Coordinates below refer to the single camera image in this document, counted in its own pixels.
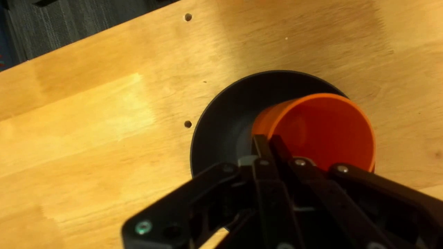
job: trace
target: black disc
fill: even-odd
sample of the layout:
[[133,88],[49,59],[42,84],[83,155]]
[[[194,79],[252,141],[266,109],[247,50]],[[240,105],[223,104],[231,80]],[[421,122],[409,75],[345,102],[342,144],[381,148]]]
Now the black disc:
[[193,174],[213,163],[237,163],[238,158],[251,155],[251,129],[260,111],[314,93],[345,95],[321,79],[289,70],[251,75],[224,88],[206,106],[195,127]]

